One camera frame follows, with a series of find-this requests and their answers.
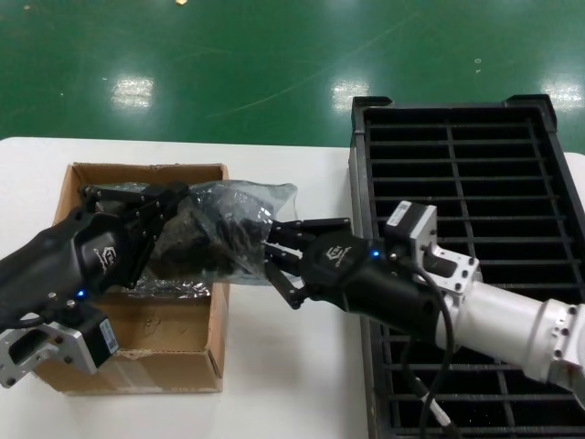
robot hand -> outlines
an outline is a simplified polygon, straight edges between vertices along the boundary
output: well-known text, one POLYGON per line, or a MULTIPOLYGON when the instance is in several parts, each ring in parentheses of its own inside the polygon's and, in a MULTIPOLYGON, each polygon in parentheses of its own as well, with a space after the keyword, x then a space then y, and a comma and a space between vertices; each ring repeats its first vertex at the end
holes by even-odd
MULTIPOLYGON (((308 237, 300 230, 298 237, 303 244, 291 247, 303 251, 302 259, 279 250, 267 262, 269 279, 293 308, 306 298, 325 300, 445 348, 447 358, 454 348, 473 349, 572 391, 585 408, 585 305, 539 302, 484 284, 477 259, 437 245, 435 207, 403 201, 379 241, 347 231, 308 237), (294 288, 277 268, 299 274, 304 287, 294 288)), ((431 400, 432 386, 421 388, 407 361, 413 392, 431 400)), ((429 405, 457 437, 438 404, 429 405)))
POLYGON ((110 286, 133 288, 188 186, 141 193, 83 187, 82 207, 0 261, 0 384, 12 387, 41 361, 94 373, 118 348, 106 315, 85 303, 110 286), (125 205, 100 212, 103 201, 125 205))

green floor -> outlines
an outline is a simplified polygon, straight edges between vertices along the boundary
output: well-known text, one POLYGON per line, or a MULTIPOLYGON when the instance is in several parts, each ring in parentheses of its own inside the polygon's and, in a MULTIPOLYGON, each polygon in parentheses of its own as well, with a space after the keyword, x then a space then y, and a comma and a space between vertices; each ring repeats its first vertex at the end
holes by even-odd
POLYGON ((347 146, 353 95, 547 92, 585 152, 583 0, 0 0, 0 138, 347 146))

black plastic crate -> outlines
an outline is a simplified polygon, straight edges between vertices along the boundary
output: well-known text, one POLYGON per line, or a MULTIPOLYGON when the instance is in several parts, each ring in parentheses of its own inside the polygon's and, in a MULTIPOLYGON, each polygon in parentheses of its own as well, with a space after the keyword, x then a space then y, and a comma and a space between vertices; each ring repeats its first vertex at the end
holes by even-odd
MULTIPOLYGON (((585 298, 583 209, 545 95, 489 104, 354 99, 350 175, 356 232, 378 237, 402 199, 438 207, 441 246, 479 258, 484 281, 538 300, 585 298)), ((371 438, 416 437, 421 404, 400 374, 407 337, 362 319, 371 438)), ((442 352, 413 349, 427 384, 442 352)), ((468 349, 437 400, 466 437, 585 437, 568 392, 468 349)), ((441 434, 432 424, 430 434, 441 434)))

plastic bag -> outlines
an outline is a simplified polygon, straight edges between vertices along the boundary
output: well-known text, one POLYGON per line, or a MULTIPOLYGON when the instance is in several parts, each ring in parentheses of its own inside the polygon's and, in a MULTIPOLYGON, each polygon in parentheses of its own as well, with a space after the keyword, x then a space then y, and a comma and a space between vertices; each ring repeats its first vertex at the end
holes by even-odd
MULTIPOLYGON (((146 184, 103 187, 141 191, 146 184)), ((267 284, 264 242, 272 222, 296 220, 292 184, 225 180, 189 187, 177 215, 163 228, 133 296, 206 297, 214 282, 267 284)), ((123 204, 104 201, 105 213, 123 204)))

open cardboard box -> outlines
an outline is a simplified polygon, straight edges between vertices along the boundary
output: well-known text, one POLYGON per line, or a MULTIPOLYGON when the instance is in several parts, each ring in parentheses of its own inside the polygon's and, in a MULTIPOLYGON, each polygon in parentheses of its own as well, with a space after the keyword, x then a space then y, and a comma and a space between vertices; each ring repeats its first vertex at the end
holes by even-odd
MULTIPOLYGON (((76 163, 68 167, 55 223, 80 204, 81 185, 125 182, 203 183, 228 178, 223 165, 131 166, 76 163)), ((214 284, 209 298, 156 299, 105 295, 120 350, 95 375, 48 360, 37 375, 67 394, 221 391, 229 286, 214 284)))

